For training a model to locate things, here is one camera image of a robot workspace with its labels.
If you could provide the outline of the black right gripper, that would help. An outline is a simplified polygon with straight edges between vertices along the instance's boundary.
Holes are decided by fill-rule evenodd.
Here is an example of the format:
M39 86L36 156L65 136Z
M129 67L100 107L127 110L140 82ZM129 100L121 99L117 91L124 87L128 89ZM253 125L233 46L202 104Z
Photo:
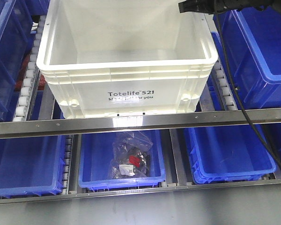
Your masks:
M273 4L273 0L185 0L178 4L179 12L201 12L206 14L224 13L231 10L256 8L263 11Z

